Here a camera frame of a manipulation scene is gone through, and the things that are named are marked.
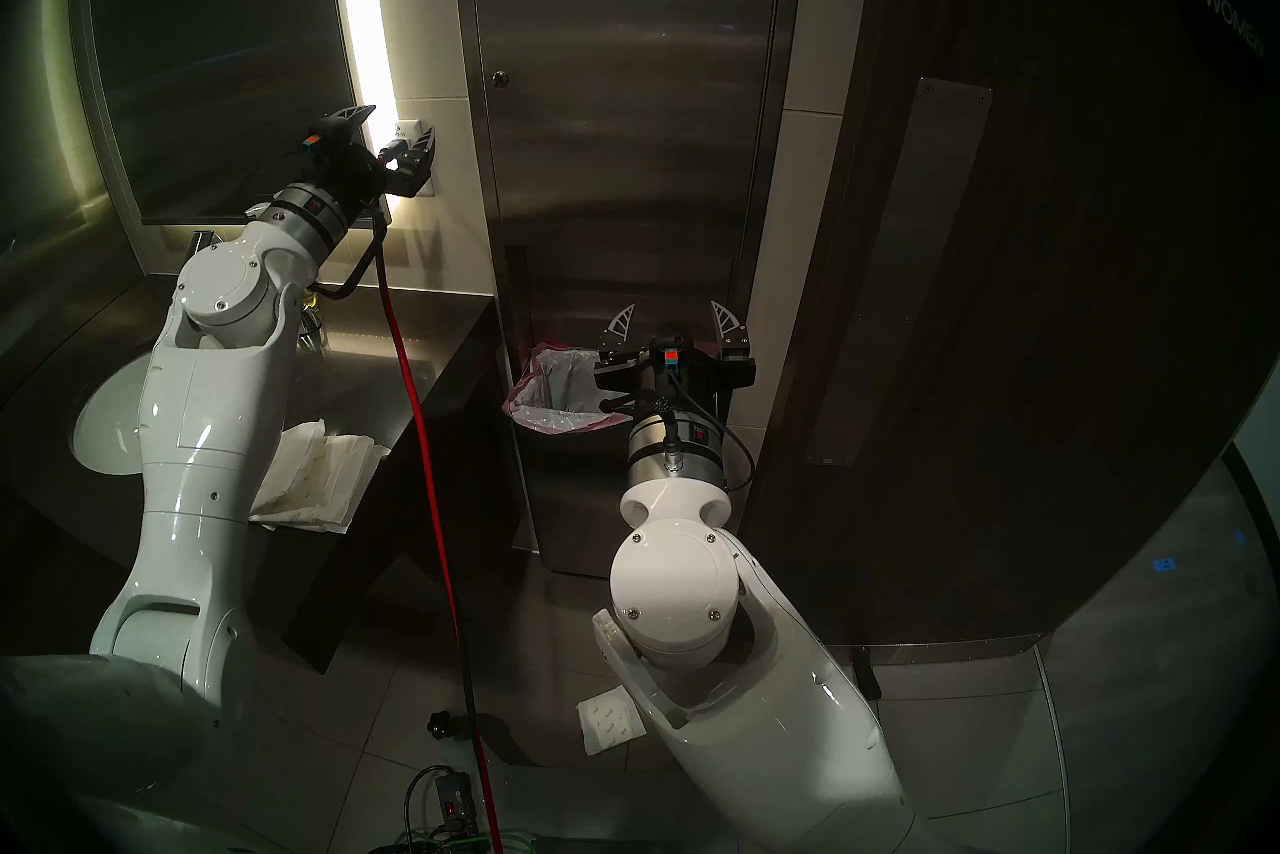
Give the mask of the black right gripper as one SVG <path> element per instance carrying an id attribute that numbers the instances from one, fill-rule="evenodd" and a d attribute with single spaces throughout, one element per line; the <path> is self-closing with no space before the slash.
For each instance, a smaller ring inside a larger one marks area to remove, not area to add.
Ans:
<path id="1" fill-rule="evenodd" d="M 746 325 L 712 301 L 719 346 L 718 355 L 712 356 L 695 346 L 690 334 L 657 334 L 645 344 L 631 342 L 635 309 L 630 303 L 614 314 L 600 335 L 595 383 L 608 396 L 599 402 L 599 411 L 640 417 L 643 408 L 667 398 L 678 410 L 701 411 L 726 423 L 733 391 L 749 388 L 756 379 Z"/>

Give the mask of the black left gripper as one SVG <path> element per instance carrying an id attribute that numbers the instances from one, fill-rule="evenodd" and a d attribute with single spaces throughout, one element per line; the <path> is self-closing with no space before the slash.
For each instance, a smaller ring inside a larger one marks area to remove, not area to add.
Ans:
<path id="1" fill-rule="evenodd" d="M 434 127 L 412 142 L 394 140 L 372 154 L 355 136 L 378 105 L 349 106 L 317 118 L 303 141 L 302 182 L 326 192 L 343 209 L 370 207 L 380 196 L 415 198 L 433 179 Z"/>

